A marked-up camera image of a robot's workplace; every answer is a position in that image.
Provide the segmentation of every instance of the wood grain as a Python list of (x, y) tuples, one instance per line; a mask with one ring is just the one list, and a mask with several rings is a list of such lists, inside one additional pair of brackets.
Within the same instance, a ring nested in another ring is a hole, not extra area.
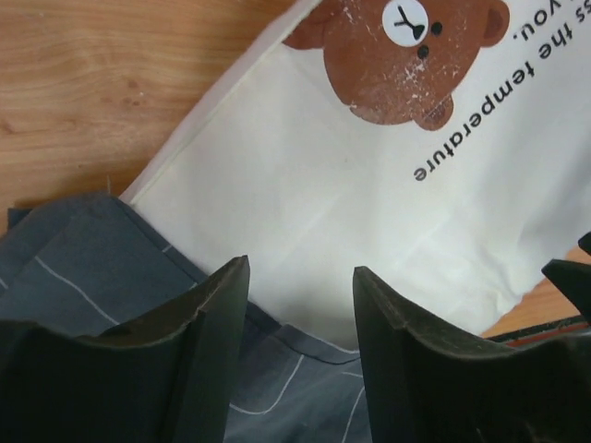
[[(0, 230), (9, 206), (122, 192), (292, 2), (0, 0)], [(572, 314), (543, 282), (488, 334)]]

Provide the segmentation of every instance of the white bag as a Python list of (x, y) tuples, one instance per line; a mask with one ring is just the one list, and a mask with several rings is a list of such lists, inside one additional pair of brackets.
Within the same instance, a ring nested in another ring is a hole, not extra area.
[(206, 271), (248, 254), (252, 301), (328, 341), (355, 346), (359, 265), (480, 333), (591, 229), (591, 0), (317, 3), (123, 199)]

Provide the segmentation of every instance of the white cloth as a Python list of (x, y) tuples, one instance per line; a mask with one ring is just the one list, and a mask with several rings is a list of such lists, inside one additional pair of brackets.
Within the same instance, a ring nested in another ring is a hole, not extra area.
[(360, 265), (482, 332), (591, 227), (591, 0), (506, 0), (504, 38), (479, 51), (438, 130), (356, 116), (322, 49), (282, 43), (315, 3), (257, 39), (122, 199), (207, 271), (248, 254), (252, 301), (328, 341), (355, 346)]

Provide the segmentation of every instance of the dark gray fabric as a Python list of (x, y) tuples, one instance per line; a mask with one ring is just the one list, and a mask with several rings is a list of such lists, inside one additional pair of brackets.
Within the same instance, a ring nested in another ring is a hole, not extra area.
[[(99, 334), (206, 276), (116, 198), (12, 210), (0, 240), (0, 318)], [(358, 353), (282, 326), (250, 304), (228, 443), (369, 443)]]

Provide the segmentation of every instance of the cartoon bear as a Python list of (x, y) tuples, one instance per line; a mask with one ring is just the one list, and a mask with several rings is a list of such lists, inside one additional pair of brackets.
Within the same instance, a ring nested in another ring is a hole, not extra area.
[(323, 0), (284, 43), (323, 49), (341, 102), (378, 125), (442, 128), (452, 92), (509, 27), (502, 0)]

